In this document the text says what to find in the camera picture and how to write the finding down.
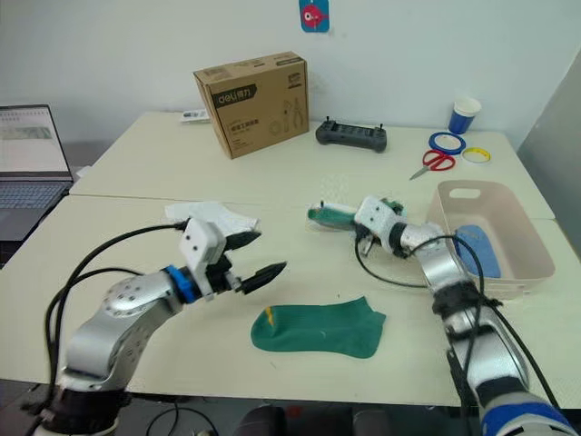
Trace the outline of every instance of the blue paper cup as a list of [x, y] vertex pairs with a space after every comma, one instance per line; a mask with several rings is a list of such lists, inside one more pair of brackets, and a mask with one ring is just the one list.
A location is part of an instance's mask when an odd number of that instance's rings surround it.
[[457, 99], [454, 102], [454, 111], [452, 111], [448, 130], [453, 134], [465, 134], [480, 109], [482, 109], [482, 104], [474, 98]]

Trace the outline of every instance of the black remote controller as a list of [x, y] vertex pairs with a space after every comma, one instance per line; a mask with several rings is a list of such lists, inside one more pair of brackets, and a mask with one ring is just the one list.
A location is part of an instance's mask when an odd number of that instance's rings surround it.
[[388, 136], [383, 124], [374, 129], [357, 125], [339, 124], [327, 117], [315, 133], [320, 144], [343, 144], [353, 147], [369, 148], [381, 153], [388, 146]]

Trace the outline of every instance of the blue object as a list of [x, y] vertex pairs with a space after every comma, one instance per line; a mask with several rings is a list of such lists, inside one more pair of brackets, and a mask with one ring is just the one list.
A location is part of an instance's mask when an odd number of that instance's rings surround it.
[[185, 302], [188, 304], [191, 302], [195, 302], [196, 297], [193, 294], [193, 284], [190, 282], [185, 275], [182, 274], [180, 270], [178, 270], [175, 266], [170, 265], [165, 268], [165, 271], [170, 274], [170, 277], [173, 278], [175, 285], [178, 287], [180, 294], [182, 295]]
[[300, 25], [305, 32], [329, 31], [329, 0], [299, 0]]
[[[497, 257], [494, 254], [487, 234], [480, 227], [477, 225], [463, 225], [456, 230], [456, 236], [475, 251], [482, 265], [482, 271], [485, 277], [493, 279], [500, 277], [500, 267], [498, 266]], [[468, 270], [478, 275], [476, 262], [474, 262], [466, 247], [458, 243], [458, 241], [454, 241], [454, 245], [456, 246], [456, 253], [458, 253], [458, 256], [460, 256], [460, 259]]]
[[434, 133], [429, 137], [428, 144], [432, 149], [450, 155], [460, 154], [466, 148], [466, 141], [457, 134], [451, 134], [450, 132]]
[[524, 402], [522, 404], [506, 404], [489, 410], [482, 420], [482, 434], [495, 436], [505, 425], [524, 414], [541, 416], [571, 427], [569, 421], [554, 407], [543, 402]]
[[473, 120], [474, 116], [464, 116], [453, 111], [450, 123], [448, 124], [448, 130], [453, 134], [465, 134]]

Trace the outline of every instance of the laptop screen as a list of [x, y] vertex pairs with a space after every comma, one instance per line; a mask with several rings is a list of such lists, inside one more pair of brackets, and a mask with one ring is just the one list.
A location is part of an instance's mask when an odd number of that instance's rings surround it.
[[48, 106], [0, 107], [0, 177], [71, 180]]

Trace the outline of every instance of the laptop keyboard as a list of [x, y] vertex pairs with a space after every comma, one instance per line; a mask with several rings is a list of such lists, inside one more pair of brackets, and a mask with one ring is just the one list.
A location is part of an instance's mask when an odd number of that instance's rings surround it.
[[0, 209], [44, 209], [65, 183], [0, 183]]

